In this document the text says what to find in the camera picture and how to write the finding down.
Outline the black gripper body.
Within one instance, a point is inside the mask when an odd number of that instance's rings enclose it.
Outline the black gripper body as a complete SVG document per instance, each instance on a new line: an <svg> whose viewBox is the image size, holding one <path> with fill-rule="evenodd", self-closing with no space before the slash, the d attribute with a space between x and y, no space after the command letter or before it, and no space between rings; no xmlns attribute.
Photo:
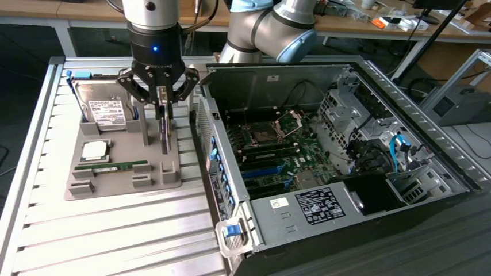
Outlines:
<svg viewBox="0 0 491 276"><path fill-rule="evenodd" d="M182 27L175 24L167 29L142 29L127 23L134 59L145 66L169 70L173 80L185 73L182 59Z"/></svg>

